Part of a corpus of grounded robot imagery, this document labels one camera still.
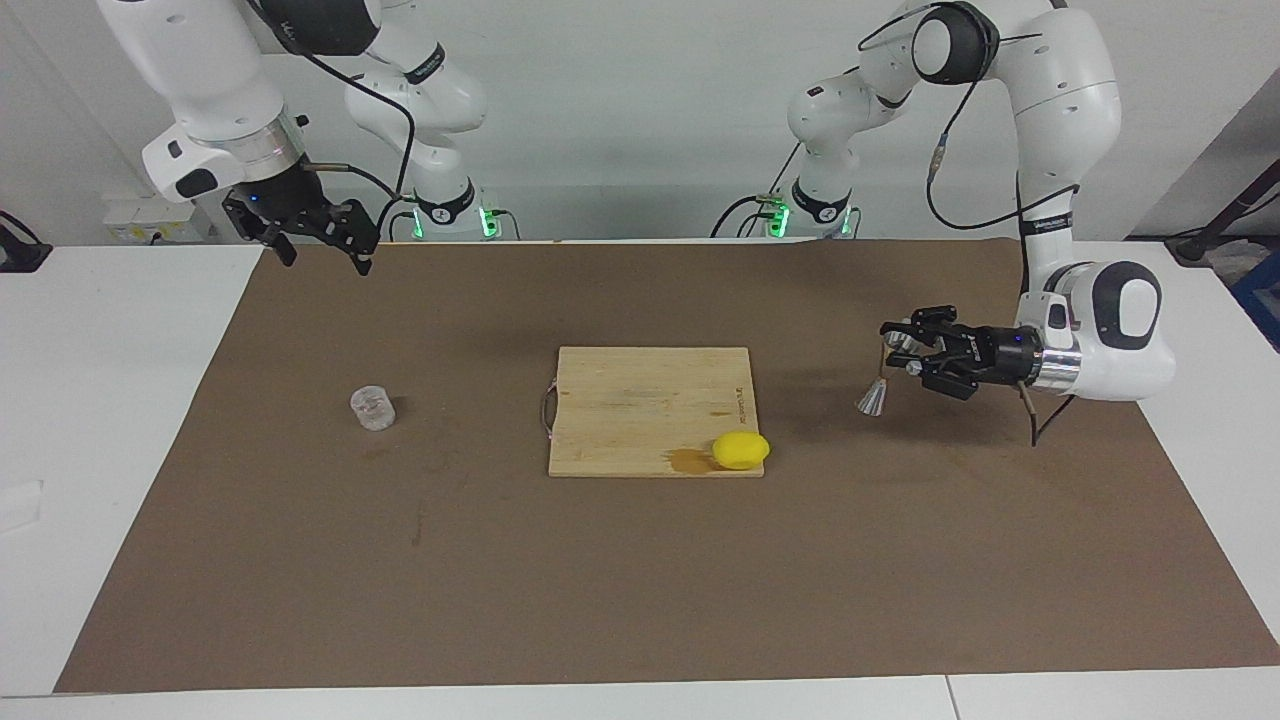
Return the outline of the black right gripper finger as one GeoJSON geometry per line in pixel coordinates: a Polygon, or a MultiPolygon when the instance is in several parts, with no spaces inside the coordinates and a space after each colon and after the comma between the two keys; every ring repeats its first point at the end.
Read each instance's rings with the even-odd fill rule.
{"type": "Polygon", "coordinates": [[[297,259],[294,245],[280,220],[259,217],[257,242],[270,249],[284,266],[293,266],[297,259]]]}
{"type": "Polygon", "coordinates": [[[329,246],[340,250],[360,275],[369,275],[380,231],[357,199],[329,206],[329,246]]]}

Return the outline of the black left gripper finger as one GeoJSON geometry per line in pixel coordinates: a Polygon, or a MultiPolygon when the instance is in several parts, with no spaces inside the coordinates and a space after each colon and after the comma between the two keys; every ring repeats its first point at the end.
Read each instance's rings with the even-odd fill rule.
{"type": "Polygon", "coordinates": [[[943,354],[963,348],[956,329],[957,309],[954,305],[919,307],[901,322],[879,327],[884,346],[900,354],[943,354]]]}
{"type": "Polygon", "coordinates": [[[902,368],[918,377],[925,389],[960,401],[973,397],[986,373],[974,356],[960,352],[902,354],[902,368]]]}

